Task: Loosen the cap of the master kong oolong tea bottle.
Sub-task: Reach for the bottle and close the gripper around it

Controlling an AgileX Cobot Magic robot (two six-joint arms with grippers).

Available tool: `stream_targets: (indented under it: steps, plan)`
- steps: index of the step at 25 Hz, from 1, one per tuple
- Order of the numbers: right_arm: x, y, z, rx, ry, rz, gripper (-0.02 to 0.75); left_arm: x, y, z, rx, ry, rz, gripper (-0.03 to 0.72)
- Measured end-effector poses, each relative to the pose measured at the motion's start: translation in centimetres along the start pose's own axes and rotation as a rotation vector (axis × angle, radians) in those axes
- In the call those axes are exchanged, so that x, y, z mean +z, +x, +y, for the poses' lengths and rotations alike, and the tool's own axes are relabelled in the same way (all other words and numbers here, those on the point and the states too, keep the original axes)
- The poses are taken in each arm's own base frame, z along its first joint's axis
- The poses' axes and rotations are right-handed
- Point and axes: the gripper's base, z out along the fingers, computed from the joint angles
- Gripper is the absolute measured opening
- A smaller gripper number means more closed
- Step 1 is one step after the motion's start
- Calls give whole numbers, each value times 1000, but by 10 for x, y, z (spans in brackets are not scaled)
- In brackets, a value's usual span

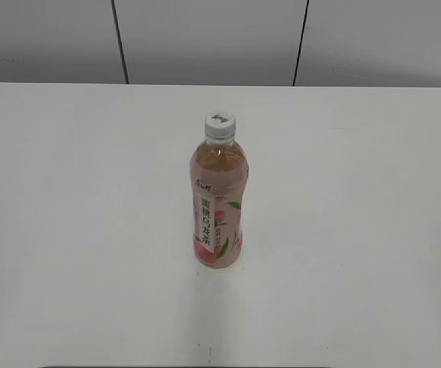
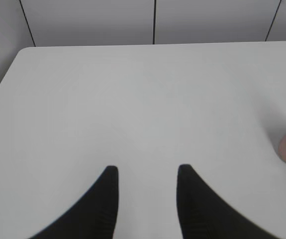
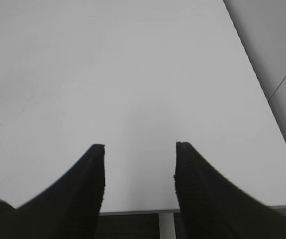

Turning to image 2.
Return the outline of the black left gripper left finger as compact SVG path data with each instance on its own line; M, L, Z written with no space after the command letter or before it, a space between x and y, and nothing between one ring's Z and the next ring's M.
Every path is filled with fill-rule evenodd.
M86 193L34 239L111 239L119 205L116 166L107 166Z

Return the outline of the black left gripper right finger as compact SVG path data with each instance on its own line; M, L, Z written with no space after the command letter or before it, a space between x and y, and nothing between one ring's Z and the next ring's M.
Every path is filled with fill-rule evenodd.
M189 164L178 168L177 211L185 239L274 239L221 199Z

